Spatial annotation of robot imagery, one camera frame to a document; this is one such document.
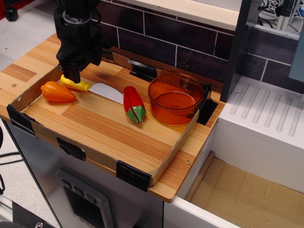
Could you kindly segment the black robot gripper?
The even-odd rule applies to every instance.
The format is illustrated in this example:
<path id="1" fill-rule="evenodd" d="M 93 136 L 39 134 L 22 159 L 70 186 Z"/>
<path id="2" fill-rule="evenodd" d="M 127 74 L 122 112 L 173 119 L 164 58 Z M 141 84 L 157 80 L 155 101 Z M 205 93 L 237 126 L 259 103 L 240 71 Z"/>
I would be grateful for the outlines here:
<path id="1" fill-rule="evenodd" d="M 101 15 L 98 0 L 64 0 L 54 11 L 61 47 L 56 55 L 65 78 L 80 83 L 80 72 L 88 63 L 102 60 Z"/>

